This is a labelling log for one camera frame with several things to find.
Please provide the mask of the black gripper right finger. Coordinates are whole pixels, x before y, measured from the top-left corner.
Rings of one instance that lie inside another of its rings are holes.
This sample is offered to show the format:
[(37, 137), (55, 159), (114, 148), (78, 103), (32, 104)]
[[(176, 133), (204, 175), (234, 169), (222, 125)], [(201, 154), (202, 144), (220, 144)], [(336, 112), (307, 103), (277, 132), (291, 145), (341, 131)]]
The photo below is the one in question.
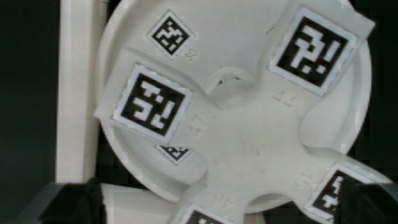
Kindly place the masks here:
[(359, 183), (341, 185), (334, 224), (398, 224), (398, 184)]

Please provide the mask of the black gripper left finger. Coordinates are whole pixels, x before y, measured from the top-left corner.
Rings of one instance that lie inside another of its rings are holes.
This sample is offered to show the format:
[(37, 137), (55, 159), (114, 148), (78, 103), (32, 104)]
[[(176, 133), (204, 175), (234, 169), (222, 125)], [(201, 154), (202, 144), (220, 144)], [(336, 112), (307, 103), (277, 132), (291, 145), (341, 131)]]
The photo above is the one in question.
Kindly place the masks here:
[(12, 224), (106, 224), (101, 183), (50, 183), (39, 191)]

